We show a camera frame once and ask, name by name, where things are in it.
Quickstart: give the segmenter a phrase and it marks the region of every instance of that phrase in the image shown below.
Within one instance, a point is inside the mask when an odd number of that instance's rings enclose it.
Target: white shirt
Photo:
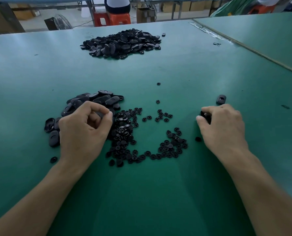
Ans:
[[[125,7],[130,4],[129,0],[107,0],[107,4],[109,7]]]
[[[270,7],[278,3],[279,0],[258,0],[263,6]]]

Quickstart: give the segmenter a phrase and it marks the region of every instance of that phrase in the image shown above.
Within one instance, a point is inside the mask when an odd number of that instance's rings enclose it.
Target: green table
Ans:
[[[292,68],[292,12],[196,20]]]
[[[79,47],[128,28],[165,32],[162,49],[106,60]],[[250,150],[292,195],[292,72],[226,40],[213,42],[188,20],[0,35],[0,216],[59,156],[59,147],[48,146],[45,120],[58,117],[67,99],[105,89],[125,96],[122,109],[143,108],[129,149],[156,153],[174,127],[189,147],[177,159],[115,168],[104,157],[107,141],[49,235],[254,235],[229,175],[195,142],[195,117],[225,94],[243,114]],[[141,121],[159,108],[173,114],[168,123]]]

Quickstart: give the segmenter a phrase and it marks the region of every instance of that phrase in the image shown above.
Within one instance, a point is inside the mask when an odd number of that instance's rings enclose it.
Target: green cloth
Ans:
[[[215,11],[211,17],[241,15],[243,10],[253,1],[255,0],[232,0]]]

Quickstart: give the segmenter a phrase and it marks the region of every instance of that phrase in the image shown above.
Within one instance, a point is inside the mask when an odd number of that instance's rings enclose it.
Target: forearm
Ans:
[[[257,236],[292,235],[292,198],[284,192],[250,152],[227,164]]]
[[[80,175],[57,163],[45,178],[0,218],[0,235],[46,235]]]

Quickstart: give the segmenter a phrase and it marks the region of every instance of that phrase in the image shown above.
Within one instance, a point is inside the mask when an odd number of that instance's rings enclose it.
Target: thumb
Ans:
[[[196,122],[199,125],[199,129],[201,133],[210,126],[208,122],[206,121],[206,119],[202,116],[196,116]]]
[[[110,111],[103,116],[101,123],[97,128],[97,130],[103,135],[103,137],[107,137],[107,135],[109,134],[110,128],[112,126],[112,118],[113,114]]]

